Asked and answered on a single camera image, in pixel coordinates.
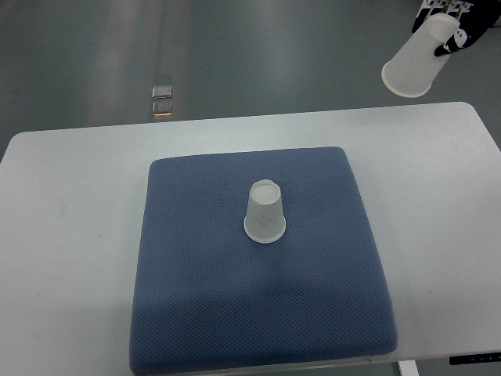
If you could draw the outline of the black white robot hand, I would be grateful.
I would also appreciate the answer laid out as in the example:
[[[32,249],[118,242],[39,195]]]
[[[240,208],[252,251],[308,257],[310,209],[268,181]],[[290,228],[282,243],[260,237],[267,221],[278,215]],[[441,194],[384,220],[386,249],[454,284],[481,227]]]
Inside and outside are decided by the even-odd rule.
[[[472,46],[500,18],[500,1],[423,1],[414,20],[414,33],[429,17],[445,13],[459,22],[457,32],[436,48],[436,57],[446,56]]]

